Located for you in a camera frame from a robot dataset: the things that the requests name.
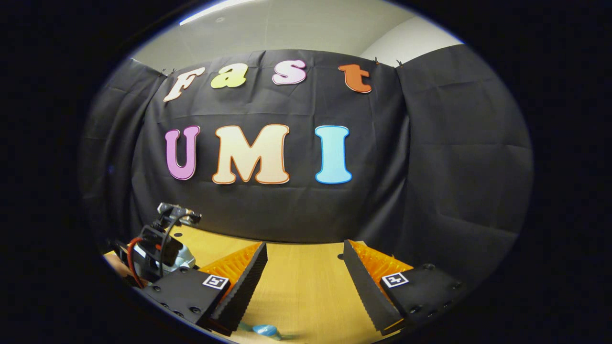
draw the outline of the ceiling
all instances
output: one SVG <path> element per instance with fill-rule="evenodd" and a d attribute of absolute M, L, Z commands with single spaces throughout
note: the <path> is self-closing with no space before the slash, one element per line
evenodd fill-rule
<path fill-rule="evenodd" d="M 383 0 L 254 0 L 182 26 L 175 24 L 133 57 L 159 71 L 166 69 L 167 74 L 255 50 L 306 49 L 359 56 L 414 16 Z"/>

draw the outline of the black fabric backdrop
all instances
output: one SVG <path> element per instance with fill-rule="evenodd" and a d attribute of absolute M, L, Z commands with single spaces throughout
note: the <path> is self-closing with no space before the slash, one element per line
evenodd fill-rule
<path fill-rule="evenodd" d="M 277 86 L 274 65 L 288 59 L 305 61 L 307 78 Z M 248 65 L 243 85 L 210 87 L 216 71 L 238 62 Z M 338 66 L 353 63 L 370 72 L 364 78 L 370 93 L 345 85 Z M 205 73 L 178 99 L 162 101 L 178 75 L 202 66 Z M 474 287 L 521 230 L 532 182 L 527 130 L 501 80 L 464 45 L 397 68 L 343 54 L 278 50 L 218 58 L 167 78 L 131 60 L 116 75 L 93 106 L 81 150 L 84 203 L 99 233 L 128 241 L 165 201 L 201 212 L 199 227 L 208 231 L 267 241 L 364 240 L 409 264 L 434 263 Z M 129 91 L 117 97 L 115 89 Z M 215 130 L 239 125 L 252 144 L 267 124 L 290 128 L 289 182 L 214 184 Z M 197 166 L 191 179 L 180 181 L 166 166 L 164 135 L 190 125 L 201 128 Z M 349 182 L 315 180 L 319 125 L 349 128 Z"/>

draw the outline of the wooden table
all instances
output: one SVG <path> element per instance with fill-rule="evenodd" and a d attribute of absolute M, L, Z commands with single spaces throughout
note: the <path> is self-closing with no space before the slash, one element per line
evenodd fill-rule
<path fill-rule="evenodd" d="M 198 266 L 257 242 L 185 225 L 175 227 L 171 235 L 187 245 Z M 242 321 L 274 325 L 288 343 L 366 344 L 394 335 L 382 336 L 374 329 L 344 261 L 338 258 L 342 251 L 342 242 L 268 242 L 268 262 Z M 274 343 L 242 329 L 230 337 L 215 334 L 237 343 Z"/>

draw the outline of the ceiling light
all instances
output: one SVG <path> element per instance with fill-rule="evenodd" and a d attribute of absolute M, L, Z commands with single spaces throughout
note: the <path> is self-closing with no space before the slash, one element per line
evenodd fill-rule
<path fill-rule="evenodd" d="M 196 19 L 198 19 L 200 17 L 203 17 L 203 16 L 205 16 L 207 14 L 210 14 L 210 13 L 213 13 L 213 12 L 218 12 L 218 11 L 224 10 L 224 9 L 226 9 L 228 7 L 232 7 L 232 6 L 235 6 L 235 5 L 240 5 L 240 4 L 243 4 L 245 2 L 251 2 L 251 1 L 255 1 L 255 0 L 226 0 L 226 1 L 220 2 L 220 3 L 216 4 L 215 6 L 209 7 L 207 9 L 205 9 L 203 11 L 200 11 L 200 12 L 190 16 L 189 18 L 181 21 L 179 23 L 179 26 L 185 25 L 185 24 L 189 23 L 190 21 L 196 20 Z"/>

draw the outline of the purple letter u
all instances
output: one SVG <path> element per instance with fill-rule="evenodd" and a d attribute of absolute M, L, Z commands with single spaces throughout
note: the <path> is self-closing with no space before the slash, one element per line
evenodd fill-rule
<path fill-rule="evenodd" d="M 186 181 L 195 173 L 195 137 L 200 133 L 200 127 L 193 125 L 185 128 L 183 134 L 187 138 L 187 162 L 179 166 L 176 161 L 176 140 L 181 132 L 174 129 L 166 133 L 166 163 L 172 177 Z"/>

